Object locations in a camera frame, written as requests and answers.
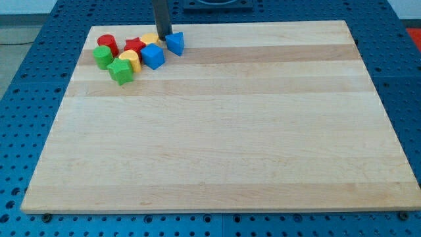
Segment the dark cylindrical pusher stick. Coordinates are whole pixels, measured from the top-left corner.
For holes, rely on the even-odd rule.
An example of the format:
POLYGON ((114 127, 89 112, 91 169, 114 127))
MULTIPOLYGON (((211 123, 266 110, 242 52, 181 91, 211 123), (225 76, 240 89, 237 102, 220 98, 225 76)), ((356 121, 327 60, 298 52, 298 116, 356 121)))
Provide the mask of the dark cylindrical pusher stick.
POLYGON ((151 2, 159 39, 165 41, 166 36, 173 33, 168 1, 152 0, 151 2))

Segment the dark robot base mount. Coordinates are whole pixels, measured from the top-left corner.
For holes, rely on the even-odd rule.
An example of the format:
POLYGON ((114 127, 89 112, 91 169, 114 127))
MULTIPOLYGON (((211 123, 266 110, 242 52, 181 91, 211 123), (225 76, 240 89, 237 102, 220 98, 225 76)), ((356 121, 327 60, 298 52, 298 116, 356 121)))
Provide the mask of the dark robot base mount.
POLYGON ((252 9, 253 0, 182 0, 184 10, 252 9))

